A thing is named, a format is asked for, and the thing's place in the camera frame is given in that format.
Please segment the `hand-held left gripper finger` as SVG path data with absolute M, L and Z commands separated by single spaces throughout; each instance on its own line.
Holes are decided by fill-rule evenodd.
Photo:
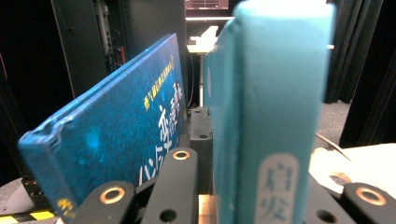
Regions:
M 213 133 L 207 107 L 191 111 L 190 147 L 198 156 L 198 193 L 213 191 Z

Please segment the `sky-blue picture book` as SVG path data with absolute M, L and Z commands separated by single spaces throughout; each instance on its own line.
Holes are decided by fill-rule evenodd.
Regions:
M 303 224 L 336 8 L 245 0 L 206 54 L 219 224 Z

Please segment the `dark blue picture book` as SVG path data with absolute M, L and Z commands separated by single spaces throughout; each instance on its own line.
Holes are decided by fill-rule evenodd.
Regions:
M 95 188 L 155 177 L 186 116 L 177 36 L 166 35 L 25 133 L 18 149 L 50 207 L 71 224 Z

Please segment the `black equipment cabinet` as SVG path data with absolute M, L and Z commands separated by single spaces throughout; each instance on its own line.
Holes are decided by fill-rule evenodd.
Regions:
M 109 74 L 96 5 L 102 0 L 51 0 L 61 39 L 69 82 L 78 97 Z M 167 34 L 176 34 L 183 86 L 188 86 L 185 0 L 106 0 L 110 35 L 120 33 L 126 58 L 148 48 Z

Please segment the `black curtain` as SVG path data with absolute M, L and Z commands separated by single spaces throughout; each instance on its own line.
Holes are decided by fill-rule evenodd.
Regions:
M 325 102 L 349 103 L 341 147 L 396 143 L 396 0 L 336 7 Z

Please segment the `black yellow striped stand base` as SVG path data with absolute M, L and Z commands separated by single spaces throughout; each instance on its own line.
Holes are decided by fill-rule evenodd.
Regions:
M 39 208 L 29 197 L 21 179 L 0 187 L 0 224 L 38 222 L 55 224 L 58 218 L 48 209 Z

